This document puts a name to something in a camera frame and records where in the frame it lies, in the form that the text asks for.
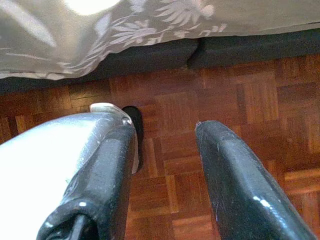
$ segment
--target white leaf print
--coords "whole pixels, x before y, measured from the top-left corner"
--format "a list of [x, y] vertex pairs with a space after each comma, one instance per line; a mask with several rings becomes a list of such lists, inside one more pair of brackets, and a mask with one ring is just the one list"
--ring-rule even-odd
[[160, 43], [161, 42], [161, 40], [162, 40], [162, 38], [164, 37], [164, 32], [163, 33], [161, 33], [161, 35], [159, 36], [159, 37], [157, 37], [157, 39], [156, 39], [156, 42], [157, 43]]
[[118, 20], [115, 20], [115, 21], [113, 21], [112, 23], [112, 25], [115, 27], [115, 26], [118, 26], [118, 25], [121, 25], [121, 24], [123, 24], [125, 21], [126, 21], [126, 18], [127, 17], [125, 17], [125, 19], [124, 20], [121, 20], [121, 21], [119, 21], [119, 22], [117, 22], [117, 23], [115, 23], [116, 21], [118, 21]]
[[131, 27], [125, 27], [125, 26], [115, 26], [113, 29], [120, 32], [128, 32], [128, 31], [130, 32], [133, 30]]
[[133, 24], [131, 22], [126, 22], [124, 25], [126, 25], [127, 27], [131, 28], [131, 29], [139, 29], [139, 26], [136, 24]]
[[156, 17], [169, 16], [163, 21], [174, 25], [180, 24], [180, 27], [187, 24], [190, 19], [196, 24], [200, 16], [209, 18], [215, 12], [213, 5], [204, 5], [202, 0], [161, 0], [161, 3], [167, 5], [156, 10], [161, 12]]
[[199, 36], [205, 34], [204, 36], [205, 36], [205, 37], [208, 37], [209, 34], [210, 34], [210, 32], [211, 32], [211, 31], [209, 31], [209, 30], [202, 30], [202, 31], [199, 33]]
[[[97, 47], [95, 50], [97, 51], [97, 52], [99, 52], [99, 53], [103, 53], [104, 52], [104, 49], [105, 49], [105, 46], [104, 45], [102, 45], [102, 46], [100, 46], [100, 47]], [[97, 55], [96, 54], [91, 54], [91, 55], [87, 55], [86, 57], [85, 57], [85, 59], [86, 59], [86, 61], [91, 61], [91, 60], [94, 60], [94, 59], [96, 59], [97, 58]]]
[[216, 33], [216, 32], [218, 32], [218, 30], [219, 30], [218, 26], [213, 26], [211, 32]]
[[103, 35], [106, 34], [108, 31], [108, 26], [110, 23], [110, 14], [106, 14], [103, 16], [94, 26], [94, 30], [98, 34], [98, 36], [101, 38]]
[[174, 32], [174, 35], [175, 35], [176, 37], [180, 38], [180, 39], [183, 39], [183, 38], [186, 36], [186, 34], [188, 34], [188, 33], [189, 33], [189, 31], [180, 30], [180, 31], [175, 31], [175, 32]]
[[146, 45], [154, 45], [156, 44], [157, 38], [149, 38], [148, 42], [145, 44]]
[[29, 34], [36, 39], [55, 48], [57, 46], [53, 36], [46, 26], [26, 9], [10, 0], [1, 0], [0, 9], [16, 20]]
[[132, 4], [130, 9], [135, 13], [142, 13], [145, 10], [144, 5], [147, 0], [128, 0], [128, 1]]
[[219, 28], [219, 30], [218, 30], [218, 32], [219, 33], [223, 32], [226, 29], [226, 27], [227, 27], [227, 24], [226, 23], [222, 23], [220, 28]]
[[194, 29], [196, 29], [197, 27], [199, 27], [199, 25], [200, 25], [200, 23], [197, 24], [197, 25], [195, 25], [195, 26], [192, 26], [192, 27], [188, 28], [187, 30], [188, 30], [188, 31], [194, 30]]
[[135, 21], [134, 23], [125, 23], [126, 26], [116, 26], [113, 29], [119, 31], [112, 37], [118, 37], [109, 44], [123, 44], [126, 47], [129, 44], [141, 44], [145, 36], [155, 34], [156, 29], [148, 27], [149, 21]]
[[123, 41], [129, 39], [130, 37], [131, 37], [130, 34], [129, 34], [129, 35], [126, 35], [126, 36], [119, 37], [119, 38], [117, 38], [116, 40], [111, 41], [110, 44], [120, 44], [120, 43], [122, 43]]

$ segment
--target shoe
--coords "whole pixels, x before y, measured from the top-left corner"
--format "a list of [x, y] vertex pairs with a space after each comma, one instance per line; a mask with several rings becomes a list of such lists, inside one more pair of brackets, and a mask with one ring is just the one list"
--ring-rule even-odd
[[143, 124], [143, 118], [140, 110], [135, 106], [125, 106], [122, 108], [122, 110], [128, 114], [132, 120], [132, 123], [134, 125], [137, 140], [138, 140], [138, 155], [139, 155], [139, 165], [137, 172], [142, 168], [143, 166], [143, 158], [142, 158], [142, 147], [143, 147], [143, 140], [144, 140], [144, 124]]

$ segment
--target gray bedspread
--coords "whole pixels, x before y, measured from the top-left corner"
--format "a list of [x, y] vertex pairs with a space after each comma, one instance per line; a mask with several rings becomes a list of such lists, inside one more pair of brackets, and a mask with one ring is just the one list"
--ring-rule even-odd
[[319, 27], [318, 0], [0, 0], [0, 78], [77, 78], [131, 46]]

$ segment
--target wooden parquet floor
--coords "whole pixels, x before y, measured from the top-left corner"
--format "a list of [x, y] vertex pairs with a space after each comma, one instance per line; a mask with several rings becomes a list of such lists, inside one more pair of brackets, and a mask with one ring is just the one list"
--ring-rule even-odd
[[259, 156], [320, 238], [320, 55], [174, 69], [0, 96], [0, 143], [96, 102], [138, 106], [144, 166], [127, 240], [218, 240], [195, 124], [218, 120]]

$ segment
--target black shoe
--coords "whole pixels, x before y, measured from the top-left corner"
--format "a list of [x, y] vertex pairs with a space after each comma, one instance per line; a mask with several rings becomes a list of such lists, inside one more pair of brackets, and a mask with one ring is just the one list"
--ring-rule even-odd
[[122, 110], [130, 116], [136, 131], [136, 135], [138, 139], [138, 154], [139, 154], [139, 165], [138, 165], [137, 171], [139, 171], [143, 166], [142, 144], [144, 140], [144, 124], [142, 120], [142, 114], [140, 110], [135, 106], [125, 106]]

